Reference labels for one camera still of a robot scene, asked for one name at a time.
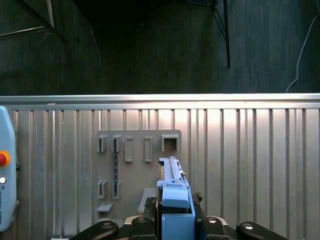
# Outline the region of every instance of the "screw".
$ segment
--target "screw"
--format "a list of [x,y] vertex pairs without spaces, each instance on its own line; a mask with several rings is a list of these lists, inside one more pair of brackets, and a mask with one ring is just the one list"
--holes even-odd
[[254,227],[251,225],[251,224],[249,224],[249,223],[245,223],[245,224],[243,224],[243,226],[246,228],[246,229],[248,229],[248,230],[252,230]]
[[111,223],[107,222],[107,223],[103,224],[102,227],[104,229],[110,229],[110,228],[112,228],[112,225],[111,225]]
[[217,220],[213,217],[208,217],[208,222],[211,223],[211,224],[215,224],[217,222]]
[[138,218],[138,223],[141,223],[141,224],[143,224],[143,223],[145,223],[147,220],[144,218],[144,217],[139,217]]

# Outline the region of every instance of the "corrugated metal panel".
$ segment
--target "corrugated metal panel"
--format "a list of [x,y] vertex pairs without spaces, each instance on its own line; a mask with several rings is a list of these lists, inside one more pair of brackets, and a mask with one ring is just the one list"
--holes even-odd
[[17,219],[2,239],[88,227],[97,220],[97,131],[157,129],[181,131],[181,163],[208,215],[232,227],[255,221],[292,240],[320,239],[320,95],[266,96],[0,99],[13,110],[24,169]]

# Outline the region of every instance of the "orange button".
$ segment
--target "orange button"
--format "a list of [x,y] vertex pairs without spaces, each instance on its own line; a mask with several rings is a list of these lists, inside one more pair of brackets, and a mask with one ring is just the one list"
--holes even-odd
[[7,163],[7,156],[3,153],[0,153],[0,166],[4,166]]
[[10,162],[10,155],[5,151],[0,151],[0,168],[5,167]]

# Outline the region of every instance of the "white cable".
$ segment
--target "white cable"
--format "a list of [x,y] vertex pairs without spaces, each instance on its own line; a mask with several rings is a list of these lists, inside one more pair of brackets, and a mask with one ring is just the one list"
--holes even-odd
[[298,62],[296,63],[296,77],[295,77],[295,80],[287,87],[285,93],[287,93],[287,92],[289,91],[289,89],[293,86],[293,84],[295,84],[295,83],[298,81],[298,78],[299,78],[299,63],[300,63],[300,60],[301,60],[301,55],[302,55],[302,53],[303,53],[303,51],[304,51],[304,49],[305,49],[307,40],[308,40],[308,38],[309,38],[309,34],[310,34],[310,32],[311,32],[311,29],[312,29],[312,26],[314,25],[314,23],[315,23],[315,21],[316,21],[316,19],[317,19],[318,17],[320,17],[320,15],[315,16],[315,18],[314,18],[314,19],[312,20],[312,22],[311,22],[311,25],[310,25],[310,27],[309,27],[309,31],[308,31],[308,33],[307,33],[307,35],[306,35],[306,38],[305,38],[304,43],[303,43],[303,46],[302,46],[302,48],[301,48],[301,52],[300,52],[300,55],[299,55],[299,58],[298,58]]

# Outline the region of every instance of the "blue plastic housing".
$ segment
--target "blue plastic housing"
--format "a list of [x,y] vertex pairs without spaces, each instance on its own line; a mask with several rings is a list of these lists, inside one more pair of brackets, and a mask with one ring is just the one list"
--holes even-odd
[[16,135],[8,110],[0,106],[0,152],[10,155],[10,163],[0,167],[0,178],[6,182],[0,184],[0,232],[10,226],[17,201],[17,160]]
[[192,193],[183,169],[175,157],[160,158],[164,166],[164,180],[157,182],[162,188],[162,206],[188,209],[189,213],[162,214],[163,240],[195,240],[196,213]]

